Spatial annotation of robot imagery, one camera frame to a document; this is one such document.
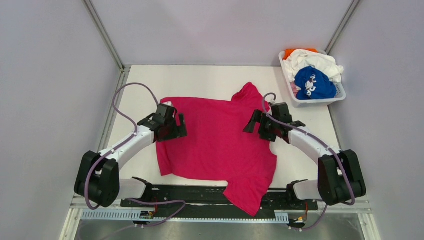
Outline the pink t-shirt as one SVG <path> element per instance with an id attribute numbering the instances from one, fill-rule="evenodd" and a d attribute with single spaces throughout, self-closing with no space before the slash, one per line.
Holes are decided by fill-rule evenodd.
<path id="1" fill-rule="evenodd" d="M 262 95 L 251 82 L 230 101 L 198 97 L 165 97 L 184 115 L 187 136 L 158 142 L 157 162 L 162 176 L 225 181 L 224 196 L 236 207 L 255 216 L 277 168 L 270 142 L 246 133 Z"/>

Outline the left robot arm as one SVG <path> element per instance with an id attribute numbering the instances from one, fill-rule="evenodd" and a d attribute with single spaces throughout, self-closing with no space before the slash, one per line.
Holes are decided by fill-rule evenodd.
<path id="1" fill-rule="evenodd" d="M 188 135 L 185 116 L 171 102 L 160 103 L 156 111 L 133 124 L 133 131 L 111 147 L 99 152 L 87 151 L 81 160 L 74 193 L 85 198 L 91 210 L 107 208 L 116 200 L 134 199 L 140 206 L 153 201 L 150 185 L 144 179 L 123 179 L 120 171 L 143 149 L 158 142 Z"/>

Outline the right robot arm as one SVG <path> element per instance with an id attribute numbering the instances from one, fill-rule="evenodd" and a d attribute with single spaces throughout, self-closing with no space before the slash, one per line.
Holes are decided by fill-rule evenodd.
<path id="1" fill-rule="evenodd" d="M 317 165 L 316 180 L 297 180 L 287 185 L 286 204 L 298 209 L 306 200 L 324 202 L 329 206 L 353 205 L 367 193 L 358 155 L 351 149 L 331 147 L 311 133 L 301 121 L 294 121 L 286 103 L 271 104 L 271 112 L 256 109 L 243 129 L 258 134 L 263 140 L 283 139 L 306 154 Z"/>

